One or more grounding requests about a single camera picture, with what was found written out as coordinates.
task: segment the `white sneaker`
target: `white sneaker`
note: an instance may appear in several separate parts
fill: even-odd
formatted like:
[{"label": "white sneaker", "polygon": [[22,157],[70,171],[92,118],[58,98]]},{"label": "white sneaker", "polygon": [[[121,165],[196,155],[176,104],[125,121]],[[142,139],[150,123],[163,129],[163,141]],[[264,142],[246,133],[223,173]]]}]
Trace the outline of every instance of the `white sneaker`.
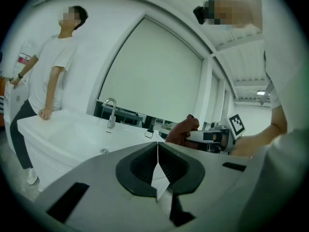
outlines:
[{"label": "white sneaker", "polygon": [[33,185],[37,181],[38,176],[35,173],[33,168],[30,168],[28,172],[29,174],[28,174],[27,182],[29,185]]},{"label": "white sneaker", "polygon": [[42,186],[41,183],[39,183],[39,192],[43,192],[45,190],[45,187]]}]

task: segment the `drain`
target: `drain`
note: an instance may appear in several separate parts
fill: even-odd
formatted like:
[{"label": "drain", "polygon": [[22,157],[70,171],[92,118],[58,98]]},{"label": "drain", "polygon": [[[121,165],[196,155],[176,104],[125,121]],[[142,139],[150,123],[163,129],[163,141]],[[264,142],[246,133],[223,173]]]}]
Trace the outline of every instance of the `drain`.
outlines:
[{"label": "drain", "polygon": [[101,154],[106,154],[106,153],[109,153],[109,150],[108,149],[101,149],[100,153]]}]

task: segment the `chrome faucet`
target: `chrome faucet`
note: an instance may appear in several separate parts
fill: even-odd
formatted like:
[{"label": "chrome faucet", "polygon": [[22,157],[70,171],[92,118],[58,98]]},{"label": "chrome faucet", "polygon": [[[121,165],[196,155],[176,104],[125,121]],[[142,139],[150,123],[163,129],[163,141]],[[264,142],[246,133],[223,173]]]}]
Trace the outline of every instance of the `chrome faucet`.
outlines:
[{"label": "chrome faucet", "polygon": [[112,101],[113,102],[113,108],[112,108],[112,115],[110,116],[110,119],[108,120],[108,124],[107,127],[112,129],[115,127],[116,124],[116,117],[114,116],[115,114],[115,109],[117,107],[117,103],[116,100],[114,98],[108,98],[103,104],[102,104],[102,115],[103,115],[103,111],[105,106],[107,105],[108,102]]}]

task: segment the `white t-shirt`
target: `white t-shirt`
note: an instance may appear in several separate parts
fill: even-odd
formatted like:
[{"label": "white t-shirt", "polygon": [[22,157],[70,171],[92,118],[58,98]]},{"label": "white t-shirt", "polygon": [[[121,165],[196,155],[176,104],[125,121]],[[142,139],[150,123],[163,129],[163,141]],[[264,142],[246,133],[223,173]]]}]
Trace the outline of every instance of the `white t-shirt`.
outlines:
[{"label": "white t-shirt", "polygon": [[55,35],[48,39],[35,54],[39,60],[32,70],[28,100],[36,114],[45,107],[47,85],[54,66],[65,68],[65,71],[59,75],[52,107],[52,111],[60,110],[63,93],[62,78],[69,70],[76,49],[77,44],[73,37],[58,39]]},{"label": "white t-shirt", "polygon": [[272,107],[282,105],[288,131],[309,127],[309,58],[306,37],[282,0],[262,0],[266,72],[275,89]]}]

